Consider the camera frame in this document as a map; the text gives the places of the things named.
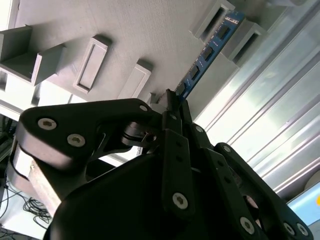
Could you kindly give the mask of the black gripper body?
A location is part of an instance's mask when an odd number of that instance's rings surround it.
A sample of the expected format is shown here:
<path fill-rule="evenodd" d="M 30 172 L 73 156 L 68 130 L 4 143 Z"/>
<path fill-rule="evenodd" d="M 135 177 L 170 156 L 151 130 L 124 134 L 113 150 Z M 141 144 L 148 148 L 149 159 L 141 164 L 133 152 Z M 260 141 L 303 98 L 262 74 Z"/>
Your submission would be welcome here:
<path fill-rule="evenodd" d="M 163 163 L 151 154 L 115 168 L 70 193 L 46 240 L 248 240 L 215 184 L 192 169 L 195 215 L 176 218 L 162 205 Z"/>

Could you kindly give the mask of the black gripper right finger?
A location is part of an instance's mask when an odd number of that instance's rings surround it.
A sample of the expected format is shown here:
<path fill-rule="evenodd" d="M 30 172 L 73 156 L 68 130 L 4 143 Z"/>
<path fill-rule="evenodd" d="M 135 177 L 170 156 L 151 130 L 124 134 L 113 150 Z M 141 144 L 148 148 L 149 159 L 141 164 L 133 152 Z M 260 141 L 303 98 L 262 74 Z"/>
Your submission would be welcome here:
<path fill-rule="evenodd" d="M 312 240 L 307 225 L 228 144 L 212 145 L 180 106 L 183 132 L 200 171 L 201 205 L 216 240 Z"/>

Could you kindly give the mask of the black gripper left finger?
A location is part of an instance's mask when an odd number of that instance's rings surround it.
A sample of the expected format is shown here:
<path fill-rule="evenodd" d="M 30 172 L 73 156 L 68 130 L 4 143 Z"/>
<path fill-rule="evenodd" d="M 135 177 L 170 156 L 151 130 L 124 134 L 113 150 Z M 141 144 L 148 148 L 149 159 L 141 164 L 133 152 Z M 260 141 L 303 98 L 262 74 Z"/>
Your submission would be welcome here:
<path fill-rule="evenodd" d="M 137 98 L 33 107 L 19 117 L 16 147 L 31 157 L 42 180 L 32 184 L 52 218 L 74 217 L 74 207 L 102 200 L 107 185 L 119 181 L 104 175 L 87 183 L 90 162 L 132 147 L 143 155 L 115 171 L 121 181 L 133 183 L 132 174 L 147 172 L 142 164 L 160 162 L 161 185 L 151 185 L 153 207 L 171 218 L 190 220 L 196 212 L 190 160 L 191 118 L 188 102 L 166 92 L 166 109 L 157 112 Z"/>

